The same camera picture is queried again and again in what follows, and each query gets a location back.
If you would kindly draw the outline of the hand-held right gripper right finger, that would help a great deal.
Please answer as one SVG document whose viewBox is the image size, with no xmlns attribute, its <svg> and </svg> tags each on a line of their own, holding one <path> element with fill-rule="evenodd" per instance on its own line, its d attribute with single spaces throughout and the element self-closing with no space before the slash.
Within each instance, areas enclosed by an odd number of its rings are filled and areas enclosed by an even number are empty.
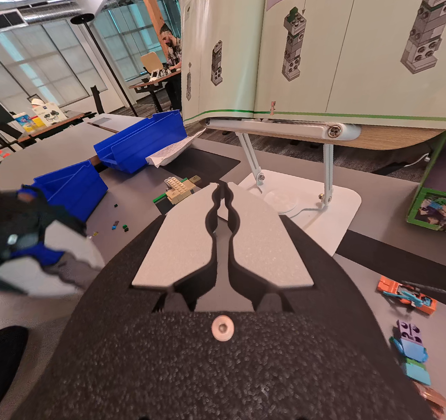
<svg viewBox="0 0 446 420">
<path fill-rule="evenodd" d="M 279 214 L 263 199 L 227 183 L 228 215 L 234 216 L 236 265 L 278 289 L 309 288 L 314 281 Z"/>
</svg>

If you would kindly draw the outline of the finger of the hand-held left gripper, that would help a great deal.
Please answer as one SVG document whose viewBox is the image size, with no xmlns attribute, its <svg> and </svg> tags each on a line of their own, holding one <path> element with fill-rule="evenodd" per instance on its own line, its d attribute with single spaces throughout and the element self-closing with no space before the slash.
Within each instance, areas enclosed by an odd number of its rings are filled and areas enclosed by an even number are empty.
<svg viewBox="0 0 446 420">
<path fill-rule="evenodd" d="M 91 238 L 84 236 L 65 224 L 55 220 L 46 229 L 44 246 L 52 251 L 61 252 L 95 270 L 105 266 L 104 259 Z"/>
<path fill-rule="evenodd" d="M 63 256 L 51 265 L 25 256 L 3 262 L 0 277 L 1 283 L 30 297 L 63 298 L 80 292 L 85 271 L 85 261 L 74 256 Z"/>
</svg>

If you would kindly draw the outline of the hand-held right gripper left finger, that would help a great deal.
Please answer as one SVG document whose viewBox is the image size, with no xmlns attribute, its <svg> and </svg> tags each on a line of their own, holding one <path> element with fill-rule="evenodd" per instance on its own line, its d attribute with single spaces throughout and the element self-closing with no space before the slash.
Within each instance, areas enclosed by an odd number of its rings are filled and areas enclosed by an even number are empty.
<svg viewBox="0 0 446 420">
<path fill-rule="evenodd" d="M 210 183 L 165 216 L 132 286 L 151 290 L 210 290 L 217 277 L 215 230 L 220 186 Z"/>
</svg>

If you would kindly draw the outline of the instruction booklet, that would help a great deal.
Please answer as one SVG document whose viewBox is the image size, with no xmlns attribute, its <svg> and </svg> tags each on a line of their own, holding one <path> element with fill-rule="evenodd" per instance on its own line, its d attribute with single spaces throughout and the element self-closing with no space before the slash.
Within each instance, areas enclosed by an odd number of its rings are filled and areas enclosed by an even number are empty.
<svg viewBox="0 0 446 420">
<path fill-rule="evenodd" d="M 183 0 L 183 116 L 445 129 L 446 0 Z"/>
</svg>

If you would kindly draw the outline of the grey desk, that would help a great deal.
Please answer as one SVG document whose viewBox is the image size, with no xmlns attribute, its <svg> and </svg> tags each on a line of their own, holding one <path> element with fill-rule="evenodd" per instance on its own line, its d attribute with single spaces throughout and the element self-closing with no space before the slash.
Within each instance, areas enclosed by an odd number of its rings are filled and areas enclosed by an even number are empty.
<svg viewBox="0 0 446 420">
<path fill-rule="evenodd" d="M 388 176 L 371 172 L 387 162 L 412 163 L 439 139 L 396 151 L 335 147 L 334 183 L 355 190 L 362 199 L 335 255 L 354 278 L 362 278 L 369 270 L 402 273 L 403 280 L 430 286 L 436 299 L 445 299 L 437 291 L 445 290 L 445 234 L 405 221 L 426 166 L 420 162 Z M 206 131 L 204 138 L 196 139 L 167 169 L 148 166 L 133 175 L 105 169 L 100 176 L 109 190 L 88 220 L 87 231 L 92 234 L 94 220 L 115 203 L 121 206 L 121 220 L 129 227 L 128 232 L 106 229 L 94 238 L 105 262 L 159 216 L 152 200 L 162 193 L 163 179 L 176 172 L 182 178 L 197 174 L 203 180 L 239 183 L 249 174 L 249 166 L 235 135 Z M 81 295 L 47 299 L 1 291 L 1 328 L 17 325 L 30 330 L 18 373 L 1 401 L 1 419 L 10 419 L 29 395 L 80 299 Z"/>
</svg>

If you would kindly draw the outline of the white book stand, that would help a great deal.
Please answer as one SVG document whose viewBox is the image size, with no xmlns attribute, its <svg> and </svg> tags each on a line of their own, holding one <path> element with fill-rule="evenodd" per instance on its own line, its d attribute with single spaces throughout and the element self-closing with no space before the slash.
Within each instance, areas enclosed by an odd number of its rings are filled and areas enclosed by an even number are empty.
<svg viewBox="0 0 446 420">
<path fill-rule="evenodd" d="M 337 250 L 360 205 L 360 195 L 335 186 L 334 146 L 369 150 L 392 150 L 429 140 L 444 129 L 360 125 L 341 122 L 290 121 L 272 119 L 206 118 L 203 126 L 234 132 L 247 157 L 252 176 L 239 185 L 227 185 L 228 215 L 240 218 L 243 235 L 263 248 L 278 244 L 273 228 L 280 217 L 300 227 L 331 256 Z M 262 169 L 250 134 L 304 140 L 323 146 L 323 182 Z"/>
</svg>

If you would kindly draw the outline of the blue plastic storage bin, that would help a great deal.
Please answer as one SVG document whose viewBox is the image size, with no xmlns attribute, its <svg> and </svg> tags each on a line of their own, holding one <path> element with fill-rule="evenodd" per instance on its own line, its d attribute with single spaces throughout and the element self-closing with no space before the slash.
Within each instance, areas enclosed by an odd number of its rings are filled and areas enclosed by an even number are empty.
<svg viewBox="0 0 446 420">
<path fill-rule="evenodd" d="M 108 190 L 90 161 L 34 178 L 30 186 L 41 189 L 49 204 L 63 205 L 85 223 Z"/>
<path fill-rule="evenodd" d="M 187 137 L 179 110 L 156 113 L 95 144 L 99 160 L 107 167 L 134 173 L 146 158 Z"/>
</svg>

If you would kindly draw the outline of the white crumpled paper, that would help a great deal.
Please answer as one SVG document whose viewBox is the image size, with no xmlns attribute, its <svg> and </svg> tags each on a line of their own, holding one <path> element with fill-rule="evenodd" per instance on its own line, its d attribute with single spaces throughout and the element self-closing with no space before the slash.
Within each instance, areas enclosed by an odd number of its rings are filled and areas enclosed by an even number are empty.
<svg viewBox="0 0 446 420">
<path fill-rule="evenodd" d="M 206 129 L 202 129 L 201 131 L 195 133 L 193 136 L 186 137 L 185 139 L 170 144 L 163 149 L 151 154 L 146 157 L 146 162 L 148 165 L 159 168 L 160 166 L 166 166 L 175 160 L 182 152 L 188 149 L 193 141 L 200 137 Z"/>
</svg>

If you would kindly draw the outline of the brown side table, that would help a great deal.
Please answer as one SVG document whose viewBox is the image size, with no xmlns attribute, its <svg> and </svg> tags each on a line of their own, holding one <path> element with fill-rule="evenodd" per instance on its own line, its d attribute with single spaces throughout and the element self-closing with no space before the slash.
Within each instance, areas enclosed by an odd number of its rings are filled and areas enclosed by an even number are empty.
<svg viewBox="0 0 446 420">
<path fill-rule="evenodd" d="M 51 124 L 50 126 L 40 128 L 39 130 L 37 130 L 33 133 L 25 133 L 17 139 L 17 143 L 22 143 L 26 140 L 38 138 L 46 133 L 50 133 L 51 131 L 55 131 L 56 129 L 59 129 L 59 128 L 64 129 L 64 128 L 68 127 L 69 125 L 72 125 L 73 122 L 79 122 L 83 118 L 85 118 L 87 116 L 91 116 L 91 114 L 92 114 L 91 112 L 87 112 L 87 113 L 81 112 L 78 114 L 74 114 L 73 116 L 70 116 L 69 118 L 67 118 L 63 121 L 56 122 L 56 123 Z"/>
</svg>

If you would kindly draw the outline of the white printed box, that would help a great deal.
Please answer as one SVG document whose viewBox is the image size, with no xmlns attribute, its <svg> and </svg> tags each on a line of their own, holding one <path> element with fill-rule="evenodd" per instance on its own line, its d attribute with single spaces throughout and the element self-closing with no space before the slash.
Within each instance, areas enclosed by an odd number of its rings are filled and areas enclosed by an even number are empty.
<svg viewBox="0 0 446 420">
<path fill-rule="evenodd" d="M 53 102 L 32 105 L 33 111 L 42 123 L 47 127 L 53 123 L 63 121 L 68 118 L 68 116 Z"/>
</svg>

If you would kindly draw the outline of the orange blue toy figure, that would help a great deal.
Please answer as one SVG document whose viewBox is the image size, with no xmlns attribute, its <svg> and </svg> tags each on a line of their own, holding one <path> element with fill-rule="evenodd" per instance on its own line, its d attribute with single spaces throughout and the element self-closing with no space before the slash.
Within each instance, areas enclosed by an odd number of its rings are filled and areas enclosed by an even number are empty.
<svg viewBox="0 0 446 420">
<path fill-rule="evenodd" d="M 437 310 L 438 301 L 422 293 L 421 288 L 413 284 L 398 283 L 381 276 L 376 290 L 382 295 L 398 300 L 401 304 L 411 306 L 428 316 Z"/>
</svg>

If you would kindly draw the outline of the large glass window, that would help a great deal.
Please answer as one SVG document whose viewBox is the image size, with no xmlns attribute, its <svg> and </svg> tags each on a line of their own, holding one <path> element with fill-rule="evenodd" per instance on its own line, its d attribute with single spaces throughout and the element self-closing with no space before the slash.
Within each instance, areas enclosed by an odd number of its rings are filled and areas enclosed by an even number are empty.
<svg viewBox="0 0 446 420">
<path fill-rule="evenodd" d="M 108 0 L 90 24 L 123 87 L 143 78 L 141 57 L 166 57 L 143 0 Z M 36 95 L 60 108 L 86 111 L 97 86 L 104 107 L 125 106 L 109 69 L 83 28 L 68 18 L 1 32 L 1 104 L 30 113 Z"/>
</svg>

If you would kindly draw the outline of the green toy set box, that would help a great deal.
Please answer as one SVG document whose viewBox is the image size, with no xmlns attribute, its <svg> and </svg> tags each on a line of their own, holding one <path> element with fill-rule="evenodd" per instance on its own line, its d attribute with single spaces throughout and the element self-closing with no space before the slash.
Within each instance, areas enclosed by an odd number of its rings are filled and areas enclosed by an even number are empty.
<svg viewBox="0 0 446 420">
<path fill-rule="evenodd" d="M 446 136 L 430 156 L 406 221 L 433 231 L 446 230 Z"/>
</svg>

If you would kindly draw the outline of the brown office table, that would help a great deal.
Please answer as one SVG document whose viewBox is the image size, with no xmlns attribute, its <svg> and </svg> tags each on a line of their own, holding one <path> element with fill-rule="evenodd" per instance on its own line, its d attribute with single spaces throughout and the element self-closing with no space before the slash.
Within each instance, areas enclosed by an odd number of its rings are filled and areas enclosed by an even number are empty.
<svg viewBox="0 0 446 420">
<path fill-rule="evenodd" d="M 170 74 L 146 80 L 139 84 L 131 85 L 128 88 L 134 90 L 137 94 L 149 93 L 152 97 L 153 104 L 157 113 L 163 112 L 163 108 L 157 98 L 156 91 L 161 90 L 168 83 L 171 83 L 176 77 L 181 74 L 181 68 L 174 69 Z"/>
</svg>

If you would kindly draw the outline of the black floor lamp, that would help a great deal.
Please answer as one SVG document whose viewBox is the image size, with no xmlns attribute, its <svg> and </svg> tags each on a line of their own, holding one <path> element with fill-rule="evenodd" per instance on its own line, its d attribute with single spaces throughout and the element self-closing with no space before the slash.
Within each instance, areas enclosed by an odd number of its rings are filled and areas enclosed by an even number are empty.
<svg viewBox="0 0 446 420">
<path fill-rule="evenodd" d="M 111 74 L 111 76 L 113 77 L 113 80 L 115 82 L 115 85 L 120 89 L 120 93 L 121 95 L 125 98 L 128 106 L 131 111 L 133 112 L 135 117 L 138 117 L 137 111 L 134 108 L 134 105 L 132 104 L 131 100 L 129 99 L 129 97 L 127 96 L 124 88 L 122 87 L 122 84 L 120 83 L 120 80 L 118 79 L 118 77 L 116 76 L 111 64 L 109 63 L 105 53 L 103 52 L 100 44 L 98 43 L 95 35 L 93 34 L 89 23 L 92 22 L 95 18 L 95 15 L 92 13 L 83 13 L 80 14 L 78 16 L 74 16 L 73 18 L 70 19 L 70 23 L 75 25 L 75 26 L 84 26 L 86 32 L 89 34 L 90 39 L 92 40 L 93 44 L 96 46 L 96 49 L 98 51 L 98 53 L 100 54 L 100 56 L 102 57 L 105 65 L 107 66 L 107 69 L 109 71 L 109 73 Z"/>
</svg>

